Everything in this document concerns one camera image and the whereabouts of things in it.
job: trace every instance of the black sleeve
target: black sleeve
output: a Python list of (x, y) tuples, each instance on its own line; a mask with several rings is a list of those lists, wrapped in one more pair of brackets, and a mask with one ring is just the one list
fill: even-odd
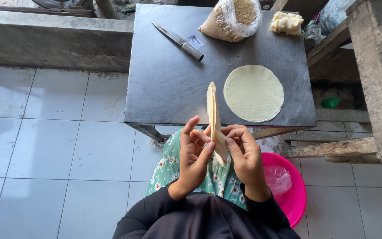
[(261, 220), (275, 231), (281, 228), (291, 229), (287, 216), (273, 198), (272, 192), (271, 197), (265, 202), (256, 202), (245, 195), (245, 187), (243, 183), (240, 184), (240, 189), (245, 196), (247, 211), (253, 218)]
[(172, 182), (132, 206), (117, 223), (113, 239), (118, 239), (134, 231), (147, 231), (159, 218), (176, 209), (181, 202), (170, 197), (168, 188), (171, 184)]

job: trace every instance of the hand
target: hand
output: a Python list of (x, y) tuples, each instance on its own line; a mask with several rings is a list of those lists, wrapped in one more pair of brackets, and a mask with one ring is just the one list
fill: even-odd
[(199, 116), (190, 119), (181, 131), (180, 176), (169, 186), (169, 195), (175, 201), (184, 199), (200, 186), (207, 173), (207, 164), (216, 143), (211, 141), (210, 125), (204, 132), (195, 130)]
[(245, 184), (245, 194), (257, 202), (270, 198), (270, 191), (263, 174), (260, 146), (242, 125), (229, 125), (222, 129), (226, 135), (226, 145), (234, 161), (235, 173)]

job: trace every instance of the round dough sheet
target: round dough sheet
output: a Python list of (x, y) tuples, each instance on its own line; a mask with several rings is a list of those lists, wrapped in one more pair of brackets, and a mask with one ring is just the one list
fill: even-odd
[(233, 70), (225, 81), (223, 95), (232, 112), (249, 122), (273, 119), (284, 104), (284, 88), (271, 70), (247, 65)]

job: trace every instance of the paper label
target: paper label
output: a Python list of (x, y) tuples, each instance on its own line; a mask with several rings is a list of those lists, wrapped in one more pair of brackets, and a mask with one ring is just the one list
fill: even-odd
[(203, 43), (201, 43), (201, 41), (199, 39), (197, 39), (197, 37), (195, 37), (195, 35), (192, 35), (192, 36), (189, 36), (187, 38), (187, 41), (192, 45), (194, 46), (194, 48), (197, 50), (198, 48), (204, 46)]

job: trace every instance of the metal table top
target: metal table top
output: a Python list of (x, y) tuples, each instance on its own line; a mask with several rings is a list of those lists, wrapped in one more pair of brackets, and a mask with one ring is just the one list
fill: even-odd
[[(315, 106), (302, 36), (270, 30), (275, 12), (262, 11), (257, 33), (240, 42), (226, 42), (197, 28), (212, 8), (137, 4), (124, 121), (142, 125), (183, 125), (195, 115), (209, 123), (206, 92), (214, 81), (222, 125), (316, 126)], [(204, 46), (201, 62), (162, 34), (154, 21), (183, 38), (195, 35)], [(244, 65), (270, 69), (284, 87), (284, 106), (270, 121), (247, 122), (236, 116), (223, 96), (225, 80)]]

